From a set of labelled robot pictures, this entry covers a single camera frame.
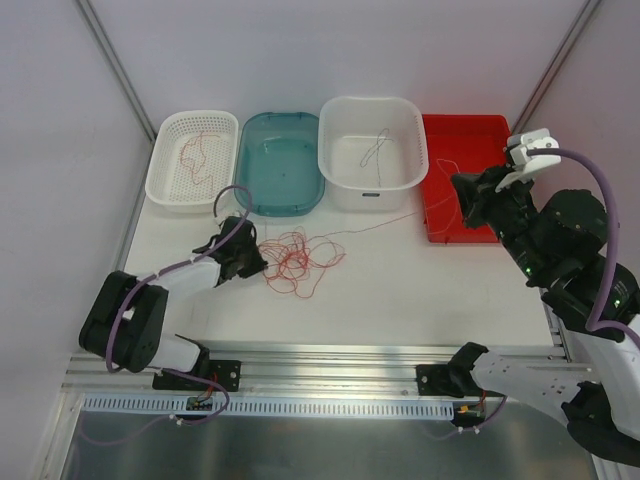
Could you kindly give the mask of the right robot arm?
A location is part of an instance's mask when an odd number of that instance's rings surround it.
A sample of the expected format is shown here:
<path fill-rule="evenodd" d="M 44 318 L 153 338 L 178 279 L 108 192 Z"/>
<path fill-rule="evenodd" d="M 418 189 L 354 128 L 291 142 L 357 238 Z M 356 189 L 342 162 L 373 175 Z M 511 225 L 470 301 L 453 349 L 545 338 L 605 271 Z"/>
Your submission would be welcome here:
<path fill-rule="evenodd" d="M 560 190 L 542 209 L 533 203 L 531 182 L 499 183 L 507 166 L 451 177 L 464 224 L 489 227 L 542 301 L 575 333 L 596 369 L 597 381 L 563 380 L 490 351 L 465 344 L 449 361 L 453 395 L 476 389 L 511 397 L 553 418 L 573 440 L 605 460 L 639 464 L 639 285 L 616 265 L 600 322 L 618 321 L 626 332 L 587 327 L 605 273 L 603 246 L 610 246 L 608 216 L 589 191 Z"/>

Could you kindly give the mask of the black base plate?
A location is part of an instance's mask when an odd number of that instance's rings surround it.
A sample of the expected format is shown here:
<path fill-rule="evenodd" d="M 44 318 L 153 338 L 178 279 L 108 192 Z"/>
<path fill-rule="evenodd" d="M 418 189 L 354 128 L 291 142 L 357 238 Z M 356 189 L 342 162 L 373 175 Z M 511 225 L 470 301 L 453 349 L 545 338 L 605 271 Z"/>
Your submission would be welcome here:
<path fill-rule="evenodd" d="M 228 392 L 237 392 L 241 379 L 242 362 L 239 360 L 205 359 L 193 370 L 185 374 L 164 372 L 156 374 L 152 380 L 152 388 L 158 391 L 193 391 L 206 390 L 209 385 L 201 379 L 213 381 Z"/>
<path fill-rule="evenodd" d="M 445 364 L 419 364 L 415 367 L 420 396 L 447 396 L 462 398 L 464 393 L 454 382 L 452 370 Z"/>

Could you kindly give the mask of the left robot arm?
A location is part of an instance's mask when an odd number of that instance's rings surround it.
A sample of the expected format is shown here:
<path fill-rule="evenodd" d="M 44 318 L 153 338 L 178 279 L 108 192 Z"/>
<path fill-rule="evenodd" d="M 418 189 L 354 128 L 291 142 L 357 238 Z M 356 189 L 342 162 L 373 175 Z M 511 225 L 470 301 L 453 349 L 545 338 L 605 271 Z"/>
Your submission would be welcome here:
<path fill-rule="evenodd" d="M 218 234 L 184 261 L 145 278 L 120 270 L 110 273 L 80 330 L 79 346 L 103 358 L 112 373 L 168 370 L 185 387 L 199 389 L 210 377 L 209 351 L 164 331 L 167 308 L 236 277 L 252 277 L 266 266 L 254 224 L 230 216 Z"/>

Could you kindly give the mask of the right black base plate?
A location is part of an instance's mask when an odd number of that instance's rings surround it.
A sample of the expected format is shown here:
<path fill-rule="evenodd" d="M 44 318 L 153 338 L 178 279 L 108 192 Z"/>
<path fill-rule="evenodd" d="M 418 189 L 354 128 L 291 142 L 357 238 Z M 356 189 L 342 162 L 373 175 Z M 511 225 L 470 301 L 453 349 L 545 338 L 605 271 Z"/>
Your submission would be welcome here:
<path fill-rule="evenodd" d="M 445 364 L 419 364 L 415 367 L 420 396 L 447 396 L 462 398 L 464 393 L 454 382 L 452 370 Z"/>

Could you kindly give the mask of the teal transparent plastic bin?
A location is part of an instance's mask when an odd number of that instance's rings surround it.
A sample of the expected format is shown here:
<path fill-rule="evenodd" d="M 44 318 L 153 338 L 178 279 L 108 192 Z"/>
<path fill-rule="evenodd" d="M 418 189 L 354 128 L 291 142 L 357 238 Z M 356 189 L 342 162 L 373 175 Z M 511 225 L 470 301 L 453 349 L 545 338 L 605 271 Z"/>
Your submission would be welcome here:
<path fill-rule="evenodd" d="M 322 199 L 318 166 L 319 118 L 306 112 L 264 112 L 246 121 L 234 183 L 236 201 L 265 217 L 310 213 Z"/>

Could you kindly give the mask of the aluminium mounting rail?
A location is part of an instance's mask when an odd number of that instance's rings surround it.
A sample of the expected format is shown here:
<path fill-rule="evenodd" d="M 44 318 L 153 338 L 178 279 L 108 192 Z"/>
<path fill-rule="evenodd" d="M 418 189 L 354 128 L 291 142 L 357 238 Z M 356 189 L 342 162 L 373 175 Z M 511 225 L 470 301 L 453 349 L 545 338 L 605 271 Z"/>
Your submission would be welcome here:
<path fill-rule="evenodd" d="M 414 399 L 415 367 L 441 364 L 454 346 L 296 345 L 265 342 L 210 341 L 212 357 L 239 360 L 236 396 L 329 399 Z M 489 347 L 508 360 L 550 373 L 552 379 L 596 380 L 595 367 L 574 361 L 567 349 Z M 76 393 L 155 393 L 153 372 L 109 374 L 104 362 L 89 353 L 72 355 L 62 391 Z"/>

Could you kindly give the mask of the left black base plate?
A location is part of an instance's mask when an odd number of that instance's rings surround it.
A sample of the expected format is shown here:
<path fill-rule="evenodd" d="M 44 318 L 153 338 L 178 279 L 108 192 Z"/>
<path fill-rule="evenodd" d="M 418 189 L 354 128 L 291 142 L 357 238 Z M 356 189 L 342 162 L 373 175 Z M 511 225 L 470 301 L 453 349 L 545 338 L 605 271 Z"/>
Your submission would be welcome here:
<path fill-rule="evenodd" d="M 201 379 L 213 381 L 228 392 L 237 392 L 241 379 L 242 362 L 239 360 L 205 359 L 193 370 L 185 374 L 164 372 L 156 374 L 152 380 L 152 388 L 158 391 L 193 391 L 206 390 L 209 385 Z"/>

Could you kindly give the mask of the white plastic tub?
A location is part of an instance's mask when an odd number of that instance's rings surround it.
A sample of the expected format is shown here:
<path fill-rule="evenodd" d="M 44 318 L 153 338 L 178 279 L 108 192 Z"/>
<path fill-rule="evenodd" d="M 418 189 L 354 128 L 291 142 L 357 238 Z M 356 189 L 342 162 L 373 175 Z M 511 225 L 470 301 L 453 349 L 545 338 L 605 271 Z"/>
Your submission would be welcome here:
<path fill-rule="evenodd" d="M 399 97 L 327 101 L 319 115 L 318 166 L 336 209 L 401 209 L 429 170 L 421 113 Z"/>

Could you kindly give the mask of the white perforated basket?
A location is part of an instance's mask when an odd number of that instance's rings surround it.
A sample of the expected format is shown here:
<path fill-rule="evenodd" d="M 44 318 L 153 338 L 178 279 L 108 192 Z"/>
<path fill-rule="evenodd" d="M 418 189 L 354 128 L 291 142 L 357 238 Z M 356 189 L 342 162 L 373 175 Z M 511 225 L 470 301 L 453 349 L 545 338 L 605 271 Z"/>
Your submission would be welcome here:
<path fill-rule="evenodd" d="M 146 197 L 174 213 L 211 213 L 231 184 L 239 122 L 220 110 L 175 113 L 161 124 L 145 181 Z"/>

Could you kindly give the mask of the red plastic tray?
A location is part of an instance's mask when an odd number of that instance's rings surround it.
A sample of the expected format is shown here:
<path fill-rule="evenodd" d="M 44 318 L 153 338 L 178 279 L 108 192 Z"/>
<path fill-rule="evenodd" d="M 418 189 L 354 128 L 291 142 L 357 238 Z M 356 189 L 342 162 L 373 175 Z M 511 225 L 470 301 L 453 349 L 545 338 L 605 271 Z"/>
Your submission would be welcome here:
<path fill-rule="evenodd" d="M 434 244 L 492 244 L 488 227 L 463 225 L 457 194 L 450 177 L 481 173 L 505 163 L 503 148 L 510 136 L 501 115 L 425 114 L 422 116 L 429 170 L 422 181 L 427 238 Z"/>

